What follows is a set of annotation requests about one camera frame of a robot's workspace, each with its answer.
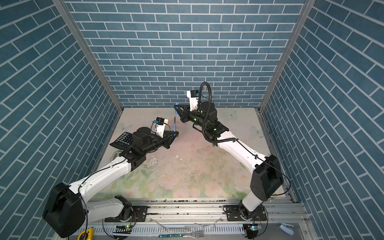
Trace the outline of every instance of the blue screwdriver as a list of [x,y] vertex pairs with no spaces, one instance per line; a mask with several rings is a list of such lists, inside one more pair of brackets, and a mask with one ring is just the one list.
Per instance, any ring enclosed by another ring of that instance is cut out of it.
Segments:
[[173,119],[173,131],[176,131],[176,115],[175,115],[175,118]]

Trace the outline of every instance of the white object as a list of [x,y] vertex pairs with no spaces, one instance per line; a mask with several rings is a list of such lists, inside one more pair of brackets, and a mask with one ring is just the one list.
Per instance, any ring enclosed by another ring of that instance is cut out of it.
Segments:
[[290,225],[290,224],[287,224],[287,223],[280,223],[280,225],[279,225],[279,228],[283,231],[283,232],[285,232],[286,234],[289,234],[289,235],[291,235],[291,236],[293,236],[293,234],[295,233],[294,231],[293,231],[293,228],[294,226],[293,225]]
[[197,110],[197,102],[199,97],[192,98],[191,91],[187,91],[187,98],[189,98],[189,111]]
[[[164,123],[168,124],[168,119],[164,119]],[[165,124],[163,124],[163,125],[156,124],[155,125],[156,135],[158,135],[161,138],[163,138],[165,127],[166,127]]]

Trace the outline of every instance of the yellow tape measure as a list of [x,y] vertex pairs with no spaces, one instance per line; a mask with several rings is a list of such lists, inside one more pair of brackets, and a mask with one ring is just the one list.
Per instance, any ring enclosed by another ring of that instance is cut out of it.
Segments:
[[93,237],[93,228],[89,228],[87,232],[83,231],[77,240],[92,240]]

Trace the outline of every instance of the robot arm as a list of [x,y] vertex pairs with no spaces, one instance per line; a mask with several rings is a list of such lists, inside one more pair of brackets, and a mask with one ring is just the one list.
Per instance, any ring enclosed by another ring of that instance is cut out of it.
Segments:
[[[209,92],[209,100],[206,102],[200,101],[203,85],[207,86]],[[187,91],[187,97],[189,105],[174,105],[180,120],[192,121],[192,127],[201,132],[207,141],[229,152],[252,173],[251,191],[239,203],[239,211],[244,219],[254,217],[255,209],[283,183],[278,159],[253,150],[218,121],[217,110],[211,102],[212,94],[207,82],[202,83],[200,90]]]
[[93,222],[108,217],[119,217],[122,221],[132,217],[131,203],[122,196],[106,201],[88,201],[108,184],[136,169],[145,161],[147,153],[162,146],[170,148],[179,132],[165,131],[162,125],[167,121],[157,118],[154,133],[148,127],[141,127],[133,134],[123,133],[119,139],[125,137],[125,140],[111,144],[122,150],[119,157],[83,179],[69,185],[59,183],[52,188],[43,218],[60,237],[66,238],[76,232],[86,218]]

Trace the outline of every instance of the black cable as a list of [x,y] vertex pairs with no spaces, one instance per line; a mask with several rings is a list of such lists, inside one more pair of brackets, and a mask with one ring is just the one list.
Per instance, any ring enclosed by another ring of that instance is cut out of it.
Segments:
[[110,238],[116,239],[115,237],[109,235],[109,234],[105,231],[105,228],[104,228],[104,219],[101,220],[101,224],[103,225],[103,231],[104,231],[104,233],[105,233],[106,235],[108,235]]
[[85,234],[83,235],[83,238],[81,240],[85,240],[85,237],[87,236],[87,230],[88,230],[88,209],[87,209],[87,205],[83,199],[83,197],[81,196],[80,194],[80,199],[83,201],[84,203],[84,206],[85,206],[85,218],[86,218],[86,224],[85,224]]
[[170,131],[170,126],[167,124],[167,123],[164,123],[165,125],[167,125],[169,127],[169,131]]
[[152,121],[152,125],[151,125],[151,132],[155,133],[154,131],[152,131],[152,127],[153,127],[153,124],[154,124],[155,121]]
[[225,211],[224,208],[225,208],[225,205],[223,206],[223,212],[225,212],[226,214],[228,214],[229,212]]
[[288,178],[287,175],[285,175],[284,173],[282,173],[279,169],[275,168],[275,167],[272,166],[271,164],[267,163],[265,160],[259,158],[256,154],[253,154],[251,151],[248,150],[248,148],[246,148],[244,145],[242,145],[238,140],[237,140],[237,142],[238,142],[243,148],[245,148],[245,150],[247,150],[250,154],[252,154],[255,158],[258,158],[259,160],[261,160],[261,161],[265,162],[266,164],[268,164],[269,166],[273,167],[274,169],[276,169],[277,171],[279,171],[281,174],[283,174],[283,175],[285,176],[285,178],[288,180],[288,182],[289,182],[289,187],[288,187],[287,191],[285,191],[285,192],[283,192],[283,193],[281,193],[281,194],[273,194],[273,195],[271,195],[271,197],[272,197],[272,196],[280,196],[280,195],[286,194],[286,193],[291,189],[292,184],[291,184],[291,181],[289,180],[289,178]]
[[134,213],[135,213],[135,222],[133,223],[133,226],[132,226],[132,227],[136,226],[137,214],[136,214],[136,212],[134,212]]
[[98,173],[98,172],[100,172],[100,171],[103,171],[103,170],[105,170],[105,169],[108,169],[108,168],[110,168],[110,167],[113,167],[113,166],[115,166],[115,165],[118,165],[118,164],[124,162],[125,160],[127,160],[127,159],[125,158],[123,161],[118,162],[118,163],[115,163],[115,164],[113,164],[112,166],[109,166],[109,167],[106,167],[106,168],[103,168],[103,169],[99,169],[99,170],[97,170],[96,172],[91,173],[91,174],[90,174],[86,179],[84,179],[84,181],[79,185],[79,187],[77,188],[77,192],[80,193],[80,188],[82,187],[82,185],[83,185],[83,184],[85,183],[85,181],[87,181],[88,178],[90,178],[93,174]]
[[263,206],[264,211],[265,211],[265,213],[266,213],[266,225],[265,225],[265,229],[264,229],[264,231],[263,231],[260,235],[257,235],[256,237],[259,237],[259,236],[263,235],[263,234],[265,233],[265,231],[266,231],[266,228],[268,227],[268,218],[269,218],[269,216],[268,216],[268,212],[267,212],[265,206],[264,206],[264,205],[262,205],[262,206]]
[[200,94],[199,94],[199,99],[198,99],[198,101],[197,101],[197,110],[198,110],[198,111],[201,111],[201,110],[200,110],[200,102],[201,102],[201,96],[202,96],[201,92],[203,91],[203,87],[204,87],[204,85],[205,85],[205,86],[207,87],[207,89],[208,89],[208,96],[209,96],[207,112],[206,112],[206,114],[205,114],[205,116],[204,116],[203,125],[202,125],[202,127],[201,127],[201,130],[202,130],[202,133],[203,133],[204,138],[205,138],[208,142],[210,142],[210,143],[221,143],[221,142],[230,142],[230,141],[234,142],[234,141],[238,140],[238,139],[236,139],[236,138],[234,138],[234,137],[227,138],[227,139],[221,139],[221,140],[210,140],[210,139],[207,137],[207,135],[205,134],[204,127],[205,127],[205,123],[206,123],[207,120],[208,120],[208,113],[209,113],[209,110],[211,109],[211,103],[212,103],[212,91],[211,91],[211,86],[209,85],[209,83],[207,83],[207,82],[203,82],[203,83],[200,85],[200,89],[199,89],[199,93],[200,93]]
[[[208,99],[208,98],[206,98],[206,97],[204,97],[204,96],[202,96],[202,97],[205,98],[205,99]],[[212,103],[214,103],[213,99],[212,99]]]

